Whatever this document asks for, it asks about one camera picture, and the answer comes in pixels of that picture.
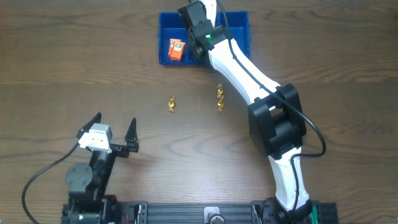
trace cable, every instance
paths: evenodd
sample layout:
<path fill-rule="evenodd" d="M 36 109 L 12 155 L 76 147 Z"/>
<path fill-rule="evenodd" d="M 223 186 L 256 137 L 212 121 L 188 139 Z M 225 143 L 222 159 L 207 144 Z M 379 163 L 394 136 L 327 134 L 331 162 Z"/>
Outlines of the cable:
<path fill-rule="evenodd" d="M 32 178 L 30 178 L 30 180 L 26 183 L 24 190 L 22 191 L 22 206 L 24 207 L 25 213 L 26 215 L 30 218 L 30 220 L 35 223 L 35 224 L 39 224 L 38 221 L 36 221 L 35 218 L 33 218 L 33 216 L 30 214 L 29 210 L 27 209 L 26 206 L 26 201 L 25 201 L 25 196 L 26 196 L 26 192 L 27 192 L 27 188 L 29 187 L 29 185 L 42 173 L 44 173 L 45 171 L 49 170 L 51 167 L 57 165 L 58 163 L 62 162 L 64 159 L 66 159 L 68 156 L 70 156 L 70 154 L 72 154 L 75 149 L 77 148 L 77 146 L 79 145 L 79 142 L 76 142 L 76 144 L 74 145 L 74 147 L 68 152 L 68 154 L 64 155 L 61 159 L 51 163 L 50 165 L 48 165 L 47 167 L 45 167 L 44 169 L 38 171 L 38 173 L 36 173 Z"/>
<path fill-rule="evenodd" d="M 297 202 L 299 200 L 299 178 L 297 177 L 297 171 L 296 168 L 294 166 L 294 158 L 302 156 L 302 157 L 321 157 L 322 155 L 324 155 L 324 153 L 326 153 L 326 141 L 325 138 L 323 137 L 321 131 L 317 128 L 317 126 L 311 121 L 309 120 L 303 113 L 301 113 L 298 109 L 296 109 L 296 107 L 294 107 L 293 105 L 291 105 L 289 102 L 285 101 L 284 99 L 282 99 L 280 96 L 278 96 L 277 94 L 275 94 L 274 92 L 270 91 L 267 87 L 265 87 L 259 80 L 257 80 L 252 73 L 249 72 L 249 70 L 247 70 L 247 68 L 239 61 L 239 59 L 236 57 L 234 50 L 232 49 L 232 43 L 231 43 L 231 34 L 229 33 L 229 24 L 228 24 L 228 20 L 226 17 L 226 13 L 224 10 L 224 7 L 221 3 L 220 0 L 216 0 L 217 4 L 219 5 L 221 11 L 223 12 L 224 15 L 224 20 L 225 20 L 225 24 L 226 24 L 226 30 L 227 30 L 227 35 L 228 35 L 228 43 L 229 43 L 229 49 L 231 50 L 233 59 L 235 59 L 235 61 L 239 64 L 239 66 L 260 86 L 260 88 L 264 89 L 266 92 L 268 92 L 270 94 L 270 96 L 276 98 L 277 100 L 279 100 L 284 106 L 288 107 L 290 110 L 292 110 L 294 113 L 296 113 L 297 115 L 299 115 L 301 118 L 303 118 L 310 126 L 311 128 L 316 132 L 316 134 L 319 137 L 319 140 L 322 143 L 322 152 L 318 153 L 318 154 L 306 154 L 306 153 L 300 153 L 300 154 L 296 154 L 293 155 L 290 158 L 290 163 L 292 165 L 293 168 L 293 173 L 294 173 L 294 178 L 296 181 L 296 198 L 294 201 L 294 206 L 293 206 L 293 211 L 296 209 L 297 207 Z"/>

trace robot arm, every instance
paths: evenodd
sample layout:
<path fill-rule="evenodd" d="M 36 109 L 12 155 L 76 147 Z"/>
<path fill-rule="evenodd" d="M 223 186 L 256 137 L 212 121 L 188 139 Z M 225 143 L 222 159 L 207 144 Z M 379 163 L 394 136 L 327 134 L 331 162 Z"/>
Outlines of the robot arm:
<path fill-rule="evenodd" d="M 259 150 L 268 156 L 276 182 L 276 199 L 279 204 L 280 222 L 299 220 L 312 211 L 312 203 L 305 190 L 300 158 L 294 159 L 298 177 L 298 201 L 294 209 L 296 184 L 290 158 L 301 153 L 302 136 L 306 134 L 304 120 L 288 108 L 281 105 L 268 92 L 247 74 L 233 58 L 228 43 L 227 30 L 214 27 L 215 0 L 193 1 L 179 9 L 180 17 L 188 30 L 188 47 L 199 60 L 209 60 L 211 66 L 221 72 L 239 91 L 248 104 L 250 134 Z M 246 69 L 266 88 L 278 94 L 291 105 L 302 111 L 299 96 L 292 85 L 281 87 L 277 82 L 265 76 L 242 53 L 236 41 L 231 39 L 234 54 Z M 271 116 L 271 111 L 283 109 L 283 112 Z"/>

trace wood grain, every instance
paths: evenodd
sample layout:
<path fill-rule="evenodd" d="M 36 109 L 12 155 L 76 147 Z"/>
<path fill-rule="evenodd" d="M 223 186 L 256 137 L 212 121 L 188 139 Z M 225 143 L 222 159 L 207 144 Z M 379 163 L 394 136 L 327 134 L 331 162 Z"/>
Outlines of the wood grain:
<path fill-rule="evenodd" d="M 184 1 L 0 1 L 0 219 L 29 223 L 21 192 L 62 157 L 98 111 L 123 143 L 137 118 L 140 151 L 118 159 L 108 194 L 148 202 L 250 202 L 275 194 L 269 161 L 248 134 L 246 105 L 206 67 L 163 67 L 159 11 Z M 398 217 L 398 2 L 253 0 L 251 60 L 293 83 L 328 152 L 302 158 L 311 198 L 337 202 L 341 223 Z M 225 84 L 219 114 L 215 90 Z M 176 96 L 170 114 L 168 97 Z M 304 151 L 320 150 L 313 132 Z M 59 223 L 65 174 L 77 151 L 40 176 L 27 203 L 41 223 Z"/>

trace wooden tabletop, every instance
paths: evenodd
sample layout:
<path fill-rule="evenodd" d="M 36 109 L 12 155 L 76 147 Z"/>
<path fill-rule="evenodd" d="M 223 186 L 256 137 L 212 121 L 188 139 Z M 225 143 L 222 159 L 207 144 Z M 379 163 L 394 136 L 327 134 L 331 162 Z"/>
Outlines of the wooden tabletop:
<path fill-rule="evenodd" d="M 107 194 L 148 202 L 275 195 L 269 160 L 251 141 L 238 92 L 208 67 L 159 64 L 159 12 L 184 4 L 0 1 L 3 223 L 29 223 L 21 205 L 26 182 L 66 154 L 99 111 L 113 142 L 123 143 L 133 117 L 140 140 L 137 154 L 116 160 Z M 301 160 L 310 198 L 336 202 L 341 223 L 397 222 L 398 2 L 225 0 L 224 7 L 249 11 L 252 62 L 281 85 L 295 85 L 326 137 L 325 156 Z M 303 151 L 320 151 L 311 130 Z M 68 200 L 65 174 L 89 159 L 76 150 L 30 186 L 27 204 L 39 222 L 59 223 Z"/>

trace blue container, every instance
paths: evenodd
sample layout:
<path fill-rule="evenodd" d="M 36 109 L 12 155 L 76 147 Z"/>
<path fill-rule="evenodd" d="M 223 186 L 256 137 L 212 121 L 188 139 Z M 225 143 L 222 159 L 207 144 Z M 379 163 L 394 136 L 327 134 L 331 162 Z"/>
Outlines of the blue container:
<path fill-rule="evenodd" d="M 247 11 L 226 12 L 229 31 L 237 41 L 240 49 L 250 58 L 250 24 Z M 225 27 L 224 16 L 217 12 L 216 26 Z M 197 61 L 188 47 L 185 48 L 181 62 L 169 60 L 170 39 L 180 39 L 187 43 L 187 31 L 177 12 L 161 12 L 159 14 L 159 63 L 162 65 L 204 65 L 206 62 Z"/>

